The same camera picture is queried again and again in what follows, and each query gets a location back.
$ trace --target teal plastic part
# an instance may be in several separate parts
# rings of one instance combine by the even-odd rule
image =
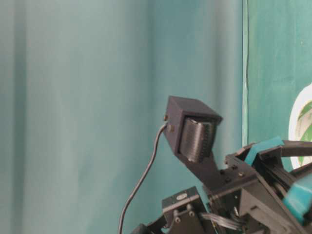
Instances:
[[[312,203],[312,174],[294,183],[283,202],[293,216],[303,223],[303,215],[309,210]]]
[[[245,158],[245,162],[248,163],[249,165],[252,165],[255,157],[257,156],[259,152],[279,146],[279,145],[284,145],[284,142],[281,140],[279,136],[276,136],[270,140],[266,140],[258,144],[255,144],[252,146],[249,153],[247,154],[247,157]]]

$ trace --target black cable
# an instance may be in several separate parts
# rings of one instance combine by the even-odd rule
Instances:
[[[150,162],[147,164],[147,167],[142,175],[142,177],[140,178],[140,180],[138,181],[138,183],[136,184],[135,188],[133,189],[133,191],[130,193],[130,196],[128,197],[127,201],[126,201],[126,204],[124,205],[122,211],[121,211],[121,215],[120,215],[120,219],[119,219],[119,227],[118,227],[118,234],[122,234],[122,225],[123,225],[123,220],[124,220],[124,217],[125,217],[125,213],[126,213],[126,210],[130,204],[130,202],[132,201],[133,197],[136,195],[138,189],[140,188],[141,184],[143,183],[143,180],[145,179],[146,175],[148,174],[148,171],[150,170],[154,160],[155,160],[155,157],[156,157],[156,153],[157,153],[157,147],[158,147],[158,141],[159,141],[159,137],[160,137],[160,134],[164,131],[164,129],[167,127],[167,123],[163,124],[157,135],[156,135],[156,138],[155,138],[155,141],[154,141],[154,150],[153,150],[153,153],[152,153],[152,157],[151,157],[151,160]]]

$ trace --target green wall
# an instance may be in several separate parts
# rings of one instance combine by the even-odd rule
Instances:
[[[248,142],[274,136],[288,139],[295,99],[312,82],[312,2],[245,3],[249,14],[245,11],[249,22]]]
[[[3,0],[1,233],[116,233],[168,95],[224,116],[222,166],[241,146],[241,22],[235,0]],[[193,185],[162,137],[124,233]]]

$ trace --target screw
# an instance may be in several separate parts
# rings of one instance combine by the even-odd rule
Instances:
[[[176,223],[180,223],[180,222],[181,222],[181,219],[180,219],[179,217],[176,217],[176,218],[175,218],[175,222],[176,222]]]
[[[239,173],[238,173],[238,176],[239,176],[239,177],[244,177],[244,176],[245,176],[245,173],[244,173],[244,172],[239,172]]]
[[[175,131],[175,127],[172,125],[172,124],[170,124],[169,126],[168,126],[168,132],[174,132]]]

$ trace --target teal curtain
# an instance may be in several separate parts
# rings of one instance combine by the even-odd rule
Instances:
[[[309,0],[245,0],[246,141],[288,139],[291,110],[312,82],[312,4]],[[284,161],[287,170],[292,166]]]
[[[3,234],[116,233],[168,95],[223,115],[220,167],[241,147],[241,1],[3,0],[0,31]],[[194,185],[162,137],[124,233]]]

